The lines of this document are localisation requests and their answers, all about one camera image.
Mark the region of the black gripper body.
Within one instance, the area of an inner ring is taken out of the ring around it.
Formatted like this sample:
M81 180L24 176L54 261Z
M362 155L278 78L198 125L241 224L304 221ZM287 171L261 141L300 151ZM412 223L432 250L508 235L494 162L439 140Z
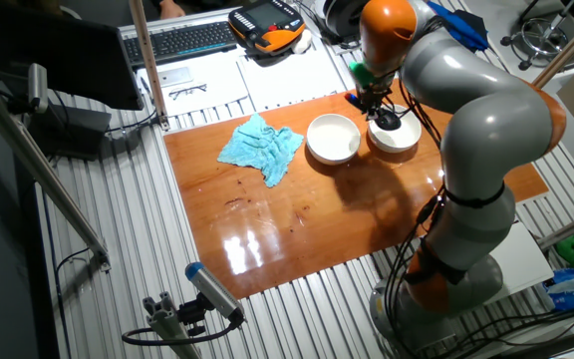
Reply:
M357 86L356 90L359 108L363 113L375 112L382 106L383 99L392 92L390 87L380 85Z

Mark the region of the person hand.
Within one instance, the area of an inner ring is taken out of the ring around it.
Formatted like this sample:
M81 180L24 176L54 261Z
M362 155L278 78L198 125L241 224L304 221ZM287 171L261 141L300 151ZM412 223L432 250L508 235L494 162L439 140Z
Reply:
M160 8L160 19L173 19L178 17L183 17L186 15L186 12L175 3L174 0L161 0L158 3Z

